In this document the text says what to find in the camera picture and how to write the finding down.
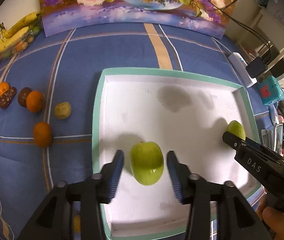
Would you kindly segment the person right hand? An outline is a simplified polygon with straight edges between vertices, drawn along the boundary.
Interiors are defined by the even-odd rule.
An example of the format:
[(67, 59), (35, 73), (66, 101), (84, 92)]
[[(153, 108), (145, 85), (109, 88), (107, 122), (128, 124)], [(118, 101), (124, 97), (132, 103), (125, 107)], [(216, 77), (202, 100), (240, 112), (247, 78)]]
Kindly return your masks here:
[(261, 198), (256, 213), (275, 232), (274, 239), (284, 239), (284, 213), (267, 206), (266, 196)]

